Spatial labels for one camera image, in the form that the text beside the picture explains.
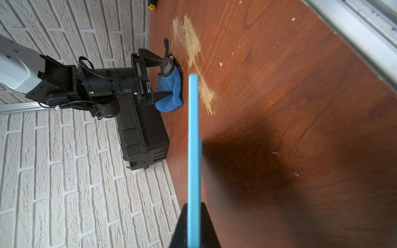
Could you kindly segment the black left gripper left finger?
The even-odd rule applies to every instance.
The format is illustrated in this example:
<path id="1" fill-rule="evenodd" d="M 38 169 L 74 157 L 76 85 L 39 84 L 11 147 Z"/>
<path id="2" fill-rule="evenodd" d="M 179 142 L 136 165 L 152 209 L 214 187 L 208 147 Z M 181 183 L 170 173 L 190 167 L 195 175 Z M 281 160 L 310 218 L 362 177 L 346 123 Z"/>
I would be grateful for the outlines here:
<path id="1" fill-rule="evenodd" d="M 188 204 L 184 204 L 181 214 L 179 216 L 175 231 L 172 236 L 169 248 L 187 248 L 188 238 L 187 238 L 187 214 L 188 214 Z"/>

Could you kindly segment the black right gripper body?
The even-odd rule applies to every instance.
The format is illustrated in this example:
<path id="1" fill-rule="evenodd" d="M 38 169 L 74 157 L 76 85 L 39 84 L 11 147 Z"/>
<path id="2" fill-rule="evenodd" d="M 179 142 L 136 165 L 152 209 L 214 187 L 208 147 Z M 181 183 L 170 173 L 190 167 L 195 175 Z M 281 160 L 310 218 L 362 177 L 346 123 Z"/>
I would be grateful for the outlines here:
<path id="1" fill-rule="evenodd" d="M 136 93 L 140 101 L 152 102 L 152 93 L 147 86 L 149 62 L 144 52 L 132 54 L 129 68 L 95 69 L 93 63 L 83 56 L 79 57 L 78 63 L 80 85 L 91 100 Z"/>

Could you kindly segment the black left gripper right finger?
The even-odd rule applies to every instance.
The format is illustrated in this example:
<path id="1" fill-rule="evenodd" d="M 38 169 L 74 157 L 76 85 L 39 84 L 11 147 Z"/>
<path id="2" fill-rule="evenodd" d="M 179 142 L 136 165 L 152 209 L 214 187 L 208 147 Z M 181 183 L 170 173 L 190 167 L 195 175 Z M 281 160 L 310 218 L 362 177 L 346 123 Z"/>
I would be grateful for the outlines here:
<path id="1" fill-rule="evenodd" d="M 201 203 L 201 248 L 221 248 L 207 207 Z"/>

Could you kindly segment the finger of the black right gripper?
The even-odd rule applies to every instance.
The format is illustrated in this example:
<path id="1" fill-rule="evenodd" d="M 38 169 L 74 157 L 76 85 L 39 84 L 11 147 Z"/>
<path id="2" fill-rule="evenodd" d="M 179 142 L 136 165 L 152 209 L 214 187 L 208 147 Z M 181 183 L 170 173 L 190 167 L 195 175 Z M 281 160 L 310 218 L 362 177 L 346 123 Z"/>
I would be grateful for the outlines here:
<path id="1" fill-rule="evenodd" d="M 163 91 L 163 92 L 151 92 L 147 94 L 147 104 L 155 104 L 156 102 L 166 98 L 168 96 L 173 95 L 172 91 Z"/>
<path id="2" fill-rule="evenodd" d="M 138 61 L 145 68 L 165 66 L 169 60 L 169 58 L 160 57 L 148 49 L 139 49 Z"/>

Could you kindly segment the blue framed drawing tablet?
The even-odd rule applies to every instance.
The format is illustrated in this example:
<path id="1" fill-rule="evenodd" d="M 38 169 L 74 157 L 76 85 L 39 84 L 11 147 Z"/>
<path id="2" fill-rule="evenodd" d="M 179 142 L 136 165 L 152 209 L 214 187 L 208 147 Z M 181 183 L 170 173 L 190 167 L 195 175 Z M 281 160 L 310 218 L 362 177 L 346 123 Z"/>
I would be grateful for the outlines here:
<path id="1" fill-rule="evenodd" d="M 199 77 L 189 75 L 187 247 L 201 247 L 201 157 Z"/>

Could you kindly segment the blue microfiber cloth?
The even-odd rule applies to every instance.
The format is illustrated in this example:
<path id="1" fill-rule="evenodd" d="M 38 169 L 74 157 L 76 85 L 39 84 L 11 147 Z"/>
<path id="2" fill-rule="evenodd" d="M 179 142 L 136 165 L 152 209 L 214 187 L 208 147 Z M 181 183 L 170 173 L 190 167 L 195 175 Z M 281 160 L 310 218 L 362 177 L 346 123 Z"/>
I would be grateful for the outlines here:
<path id="1" fill-rule="evenodd" d="M 156 102 L 157 110 L 171 112 L 183 105 L 180 66 L 174 66 L 172 72 L 158 74 L 157 92 L 172 92 L 170 96 Z"/>

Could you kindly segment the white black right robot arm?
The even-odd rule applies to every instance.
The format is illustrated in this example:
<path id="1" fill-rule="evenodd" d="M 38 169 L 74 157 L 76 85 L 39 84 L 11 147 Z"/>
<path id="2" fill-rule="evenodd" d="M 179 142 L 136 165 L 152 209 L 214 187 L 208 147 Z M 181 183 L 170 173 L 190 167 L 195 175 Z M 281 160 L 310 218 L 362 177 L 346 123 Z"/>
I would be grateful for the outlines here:
<path id="1" fill-rule="evenodd" d="M 147 69 L 160 67 L 170 75 L 173 57 L 164 58 L 147 49 L 132 54 L 130 68 L 96 69 L 86 57 L 78 65 L 63 65 L 49 56 L 1 36 L 1 80 L 45 109 L 89 111 L 93 118 L 114 118 L 120 112 L 119 97 L 137 94 L 146 104 L 168 97 L 171 91 L 149 92 Z"/>

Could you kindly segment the black plastic toolbox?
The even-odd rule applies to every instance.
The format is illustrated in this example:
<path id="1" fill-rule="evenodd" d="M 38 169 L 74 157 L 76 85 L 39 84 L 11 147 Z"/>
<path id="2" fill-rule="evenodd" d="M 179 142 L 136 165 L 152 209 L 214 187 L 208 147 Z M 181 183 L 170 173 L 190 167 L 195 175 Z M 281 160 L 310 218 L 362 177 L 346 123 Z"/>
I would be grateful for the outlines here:
<path id="1" fill-rule="evenodd" d="M 164 160 L 170 143 L 160 112 L 134 94 L 122 95 L 118 101 L 121 109 L 116 121 L 127 167 L 147 169 Z"/>

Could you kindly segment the black yellow screwdriver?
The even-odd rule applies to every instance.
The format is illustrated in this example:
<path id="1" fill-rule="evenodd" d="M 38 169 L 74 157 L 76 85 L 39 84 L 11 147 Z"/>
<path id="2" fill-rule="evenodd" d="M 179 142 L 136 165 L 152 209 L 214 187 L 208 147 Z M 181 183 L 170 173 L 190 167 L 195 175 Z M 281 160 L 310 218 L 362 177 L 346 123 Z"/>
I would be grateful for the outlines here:
<path id="1" fill-rule="evenodd" d="M 158 0 L 148 0 L 148 8 L 150 11 L 154 11 L 156 9 Z"/>

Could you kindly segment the right aluminium corner post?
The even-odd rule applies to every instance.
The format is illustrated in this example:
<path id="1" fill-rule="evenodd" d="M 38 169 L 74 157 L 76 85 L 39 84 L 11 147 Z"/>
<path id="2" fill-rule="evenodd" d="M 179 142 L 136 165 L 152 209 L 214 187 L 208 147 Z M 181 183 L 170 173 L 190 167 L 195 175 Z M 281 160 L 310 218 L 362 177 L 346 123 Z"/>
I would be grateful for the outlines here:
<path id="1" fill-rule="evenodd" d="M 37 111 L 52 110 L 52 107 L 41 105 L 37 102 L 23 102 L 13 104 L 2 104 L 0 107 L 1 115 L 19 114 Z"/>

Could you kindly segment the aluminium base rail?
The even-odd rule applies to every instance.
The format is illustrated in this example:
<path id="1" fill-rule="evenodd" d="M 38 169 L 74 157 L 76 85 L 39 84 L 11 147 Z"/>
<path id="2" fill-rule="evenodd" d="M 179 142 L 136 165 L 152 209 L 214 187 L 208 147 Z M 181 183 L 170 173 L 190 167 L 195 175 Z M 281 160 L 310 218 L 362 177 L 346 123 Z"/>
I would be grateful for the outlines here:
<path id="1" fill-rule="evenodd" d="M 369 1 L 304 1 L 338 33 L 394 92 L 397 24 Z"/>

